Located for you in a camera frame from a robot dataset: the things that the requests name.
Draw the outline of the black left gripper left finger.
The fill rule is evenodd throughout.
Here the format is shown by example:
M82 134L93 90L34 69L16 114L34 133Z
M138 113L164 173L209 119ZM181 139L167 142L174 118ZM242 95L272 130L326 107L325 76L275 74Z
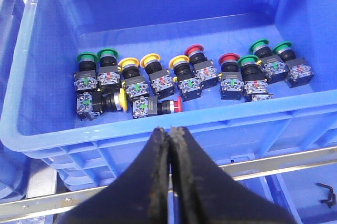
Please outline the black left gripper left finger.
M108 187L68 211L61 223L167 223L169 135L153 130L131 165Z

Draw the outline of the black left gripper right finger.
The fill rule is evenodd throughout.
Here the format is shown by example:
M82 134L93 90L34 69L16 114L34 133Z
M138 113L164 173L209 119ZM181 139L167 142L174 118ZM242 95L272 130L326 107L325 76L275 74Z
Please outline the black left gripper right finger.
M284 208L219 168L186 127L170 138L175 216L179 223L295 223Z

